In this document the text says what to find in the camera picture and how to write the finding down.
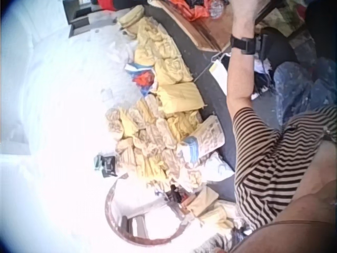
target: person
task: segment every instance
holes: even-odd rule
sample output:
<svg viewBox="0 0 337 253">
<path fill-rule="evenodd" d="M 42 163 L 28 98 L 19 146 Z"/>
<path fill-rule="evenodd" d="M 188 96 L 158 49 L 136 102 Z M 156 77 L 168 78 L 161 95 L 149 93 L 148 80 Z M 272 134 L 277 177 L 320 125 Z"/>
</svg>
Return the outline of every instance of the person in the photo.
<svg viewBox="0 0 337 253">
<path fill-rule="evenodd" d="M 233 36 L 253 38 L 263 1 L 230 2 Z M 232 48 L 227 107 L 236 141 L 235 197 L 254 232 L 230 252 L 336 252 L 335 6 L 320 0 L 306 10 L 318 57 L 315 80 L 281 33 L 264 31 L 280 130 L 253 109 L 254 56 Z"/>
</svg>

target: dark floor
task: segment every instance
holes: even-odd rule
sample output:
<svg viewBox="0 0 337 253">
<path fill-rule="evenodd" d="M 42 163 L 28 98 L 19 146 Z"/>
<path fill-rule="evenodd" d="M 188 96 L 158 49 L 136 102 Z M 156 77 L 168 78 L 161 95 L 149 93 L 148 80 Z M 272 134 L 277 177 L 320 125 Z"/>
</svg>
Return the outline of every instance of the dark floor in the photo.
<svg viewBox="0 0 337 253">
<path fill-rule="evenodd" d="M 193 77 L 196 78 L 209 65 L 211 57 L 215 53 L 204 52 L 197 49 L 190 38 L 162 9 L 146 6 L 145 14 L 152 16 L 166 28 L 167 32 L 176 42 L 185 64 L 190 68 Z M 219 149 L 219 153 L 232 168 L 235 168 L 235 140 L 232 130 L 232 121 L 226 105 L 226 96 L 208 70 L 205 71 L 195 84 L 201 93 L 204 103 L 207 105 L 201 110 L 202 117 L 206 119 L 211 114 L 217 115 L 224 130 L 226 143 Z M 275 97 L 272 94 L 266 94 L 255 99 L 253 106 L 268 125 L 278 127 L 275 114 Z M 232 201 L 235 200 L 234 177 L 210 186 L 219 193 L 221 198 Z"/>
</svg>

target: pile of cloth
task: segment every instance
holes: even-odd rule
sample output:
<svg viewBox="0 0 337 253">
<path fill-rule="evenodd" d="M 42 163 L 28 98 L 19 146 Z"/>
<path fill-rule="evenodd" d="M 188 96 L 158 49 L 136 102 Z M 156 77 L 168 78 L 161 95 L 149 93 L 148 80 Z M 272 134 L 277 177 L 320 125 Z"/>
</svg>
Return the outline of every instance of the pile of cloth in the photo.
<svg viewBox="0 0 337 253">
<path fill-rule="evenodd" d="M 165 192 L 175 183 L 193 191 L 202 183 L 201 167 L 224 144 L 219 120 L 202 123 L 198 109 L 205 105 L 178 48 L 160 24 L 144 17 L 142 6 L 118 22 L 138 41 L 133 63 L 153 68 L 156 85 L 131 108 L 106 114 L 118 141 L 116 170 Z"/>
</svg>

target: black and white striped shirt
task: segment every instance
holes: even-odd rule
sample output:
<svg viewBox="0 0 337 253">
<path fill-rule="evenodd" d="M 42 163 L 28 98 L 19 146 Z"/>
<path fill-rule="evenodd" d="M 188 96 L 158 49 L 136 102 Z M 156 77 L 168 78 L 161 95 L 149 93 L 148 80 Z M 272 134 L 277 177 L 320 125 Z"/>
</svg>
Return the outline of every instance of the black and white striped shirt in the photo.
<svg viewBox="0 0 337 253">
<path fill-rule="evenodd" d="M 233 119 L 235 196 L 252 229 L 272 222 L 292 200 L 327 134 L 336 140 L 336 107 L 294 116 L 281 130 L 269 128 L 251 108 Z"/>
</svg>

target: blue fabric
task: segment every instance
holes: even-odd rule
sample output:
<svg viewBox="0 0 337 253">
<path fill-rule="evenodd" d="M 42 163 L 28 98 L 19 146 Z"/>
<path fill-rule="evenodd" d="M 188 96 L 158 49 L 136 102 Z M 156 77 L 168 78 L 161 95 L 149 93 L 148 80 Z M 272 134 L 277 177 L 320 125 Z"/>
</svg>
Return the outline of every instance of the blue fabric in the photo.
<svg viewBox="0 0 337 253">
<path fill-rule="evenodd" d="M 184 142 L 190 147 L 191 163 L 196 163 L 199 159 L 198 140 L 194 136 L 189 136 L 184 139 Z"/>
<path fill-rule="evenodd" d="M 336 63 L 320 58 L 311 74 L 298 63 L 285 62 L 274 74 L 277 120 L 285 124 L 292 116 L 336 104 Z"/>
</svg>

